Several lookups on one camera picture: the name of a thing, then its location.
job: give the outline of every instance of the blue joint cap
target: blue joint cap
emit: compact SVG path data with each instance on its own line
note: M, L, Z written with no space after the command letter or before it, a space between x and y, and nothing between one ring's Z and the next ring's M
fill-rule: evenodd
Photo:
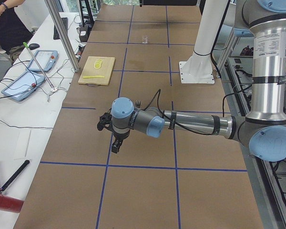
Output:
M256 132L249 142L250 152L265 161L280 161L286 158L286 127L268 126Z
M155 116L148 124L146 134L151 137L159 137L164 126L164 119Z
M120 97L112 103L111 114L115 118L126 118L134 110L133 103L130 99Z
M267 11L274 13L286 13L286 0L257 0Z
M254 37L250 30L234 28L235 37Z

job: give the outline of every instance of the red cylinder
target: red cylinder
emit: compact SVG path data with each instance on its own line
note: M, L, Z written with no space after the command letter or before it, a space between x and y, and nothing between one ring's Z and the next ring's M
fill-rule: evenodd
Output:
M21 211L23 200L15 199L0 194L0 210L19 213Z

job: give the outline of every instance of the window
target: window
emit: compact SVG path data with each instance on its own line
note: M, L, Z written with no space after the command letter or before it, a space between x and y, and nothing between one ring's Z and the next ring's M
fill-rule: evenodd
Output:
M78 0L61 0L62 5L68 9L65 9L65 11L69 12L78 12L77 9L77 1ZM100 2L99 0L89 0L90 7L92 10L95 10L96 2ZM139 5L139 0L103 0L105 4L108 5Z

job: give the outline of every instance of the sticker label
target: sticker label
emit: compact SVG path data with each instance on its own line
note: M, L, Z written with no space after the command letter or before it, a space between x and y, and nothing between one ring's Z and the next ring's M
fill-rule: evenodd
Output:
M286 75L281 75L278 77L277 85L286 84Z
M133 113L131 114L130 119L128 121L128 127L130 129L132 129L132 130L133 130L133 126L134 126L135 120L136 120L136 118L138 116L138 113L139 112L137 112L137 111L133 111Z
M286 32L272 33L254 39L253 58L268 56L286 57Z

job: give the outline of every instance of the wristwatch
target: wristwatch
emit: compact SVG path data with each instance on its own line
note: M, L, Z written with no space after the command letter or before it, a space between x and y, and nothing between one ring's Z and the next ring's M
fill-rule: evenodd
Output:
M8 10L9 8L8 8L8 6L7 5L5 5L5 3L3 2L3 3L1 3L1 5L3 5L4 7L5 7L5 9L6 10Z

